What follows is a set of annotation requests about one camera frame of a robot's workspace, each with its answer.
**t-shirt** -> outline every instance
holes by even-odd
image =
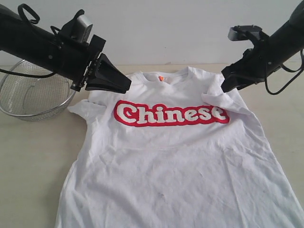
[[[69,107],[84,145],[56,228],[301,228],[304,212],[256,116],[221,74],[137,72],[126,94]]]

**graphic print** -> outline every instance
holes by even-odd
[[[135,127],[229,123],[227,112],[216,106],[168,108],[164,104],[156,104],[150,109],[146,104],[135,104],[123,100],[117,102],[114,117],[125,125]]]

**wire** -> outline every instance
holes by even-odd
[[[24,13],[24,10],[26,10],[34,19],[31,19],[29,20],[27,18],[27,16],[25,15]],[[45,37],[43,37],[41,35],[41,33],[39,33],[35,27],[33,25],[36,25],[39,23],[40,21],[40,17],[39,15],[30,7],[28,6],[27,4],[21,4],[18,6],[18,14],[21,18],[21,20],[29,27],[29,29],[38,37],[42,38],[42,39],[46,39]],[[51,26],[51,30],[52,32],[54,33],[55,35],[55,41],[56,43],[53,43],[51,41],[49,41],[48,39],[46,39],[49,43],[53,44],[53,45],[56,45],[56,47],[61,50],[62,48],[62,41],[58,35],[58,32],[60,31],[60,29],[56,28],[55,26]],[[60,66],[60,69],[63,67],[64,65],[64,59],[61,58],[61,66]],[[24,77],[32,77],[32,78],[48,78],[48,77],[51,77],[55,74],[57,74],[57,72],[53,72],[53,73],[50,73],[48,75],[29,75],[29,74],[23,74],[23,73],[17,73],[17,72],[12,72],[12,71],[8,71],[8,70],[4,70],[4,69],[1,69],[0,68],[0,72],[2,73],[5,73],[5,74],[10,74],[10,75],[17,75],[17,76],[24,76]]]
[[[298,69],[298,70],[296,70],[296,71],[294,71],[294,70],[291,70],[291,69],[289,69],[289,68],[287,68],[287,67],[285,67],[285,68],[287,68],[288,70],[286,70],[287,72],[297,72],[298,71],[298,73],[292,78],[292,79],[290,79],[280,90],[278,90],[277,92],[271,92],[270,91],[270,89],[269,89],[269,87],[268,87],[268,80],[267,80],[267,66],[268,66],[268,64],[266,64],[266,67],[265,67],[265,88],[266,88],[266,91],[270,94],[270,95],[278,95],[278,94],[280,94],[281,92],[283,92],[294,80],[296,80],[299,76],[300,76],[300,74],[302,74],[303,73],[303,71],[304,71],[304,55],[303,55],[303,49],[300,51],[300,54],[301,54],[301,60],[302,60],[302,64],[301,64],[301,66],[300,66],[300,68]]]

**beige table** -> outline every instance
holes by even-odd
[[[220,72],[226,65],[196,65]],[[141,70],[173,72],[184,65],[121,66],[125,74]],[[270,78],[272,89],[290,75]],[[304,206],[304,75],[278,96],[264,84],[240,91],[260,119],[273,151]],[[77,93],[72,104],[87,98]],[[28,123],[0,113],[0,228],[54,227],[66,174],[84,142],[86,123],[65,110],[54,119]]]

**white wall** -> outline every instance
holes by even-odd
[[[248,41],[227,38],[234,25],[261,26],[271,35],[300,0],[1,0],[17,12],[21,3],[41,17],[49,30],[68,22],[79,9],[94,23],[93,33],[107,40],[104,52],[117,65],[231,63]],[[16,58],[0,52],[0,65]]]

